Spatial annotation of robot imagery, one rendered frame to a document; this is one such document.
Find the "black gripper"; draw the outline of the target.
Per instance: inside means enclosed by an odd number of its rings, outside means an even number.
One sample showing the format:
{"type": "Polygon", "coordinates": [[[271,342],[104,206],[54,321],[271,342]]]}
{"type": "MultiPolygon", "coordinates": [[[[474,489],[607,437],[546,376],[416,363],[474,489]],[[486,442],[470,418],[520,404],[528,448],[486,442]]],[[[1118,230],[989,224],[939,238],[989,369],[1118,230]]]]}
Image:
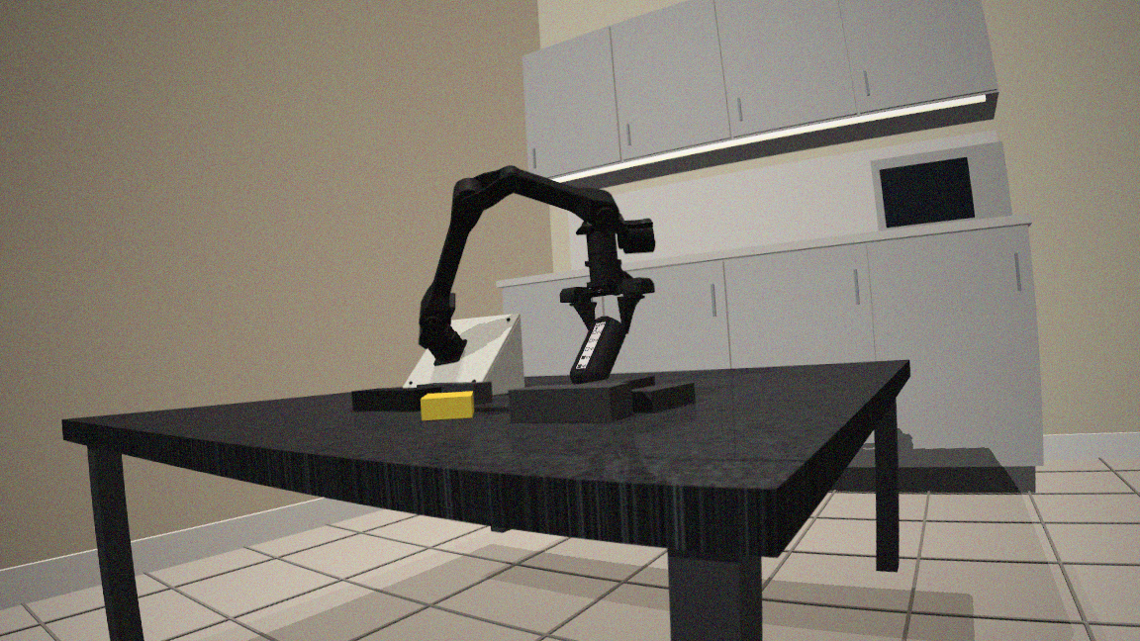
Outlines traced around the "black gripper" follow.
{"type": "Polygon", "coordinates": [[[643,294],[656,293],[656,285],[651,278],[637,277],[622,279],[620,283],[620,265],[621,259],[618,259],[617,253],[588,255],[588,261],[585,261],[585,266],[591,270],[591,282],[587,283],[587,289],[562,289],[560,303],[571,303],[570,306],[573,306],[583,318],[586,328],[591,328],[593,320],[596,319],[596,303],[591,303],[591,298],[622,294],[622,297],[617,297],[617,302],[619,303],[622,333],[628,334],[632,316],[634,316],[634,309],[640,303],[640,299],[645,298],[643,294]]]}

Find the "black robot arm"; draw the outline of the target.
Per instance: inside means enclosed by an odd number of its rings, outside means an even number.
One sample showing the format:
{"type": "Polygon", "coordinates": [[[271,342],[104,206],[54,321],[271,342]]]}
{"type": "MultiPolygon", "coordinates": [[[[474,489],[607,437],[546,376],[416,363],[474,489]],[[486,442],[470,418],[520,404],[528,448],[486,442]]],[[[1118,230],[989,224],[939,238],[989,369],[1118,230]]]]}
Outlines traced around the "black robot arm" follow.
{"type": "Polygon", "coordinates": [[[462,340],[451,328],[455,293],[450,291],[469,232],[484,210],[496,206],[512,194],[564,209],[583,219],[576,235],[587,236],[588,255],[618,253],[617,243],[624,253],[654,251],[651,219],[624,221],[614,197],[608,190],[573,188],[512,165],[463,178],[453,187],[450,226],[434,279],[420,307],[420,347],[432,352],[434,366],[459,362],[467,344],[467,338],[462,340]]]}

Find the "yellow rectangular block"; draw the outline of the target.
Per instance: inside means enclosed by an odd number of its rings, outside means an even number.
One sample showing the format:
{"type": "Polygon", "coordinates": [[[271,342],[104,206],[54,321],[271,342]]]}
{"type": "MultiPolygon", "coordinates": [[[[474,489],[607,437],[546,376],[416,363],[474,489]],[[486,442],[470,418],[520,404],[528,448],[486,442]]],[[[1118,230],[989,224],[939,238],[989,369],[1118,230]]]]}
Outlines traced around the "yellow rectangular block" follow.
{"type": "Polygon", "coordinates": [[[474,414],[473,391],[453,393],[427,393],[421,398],[422,420],[446,417],[472,417],[474,414]]]}

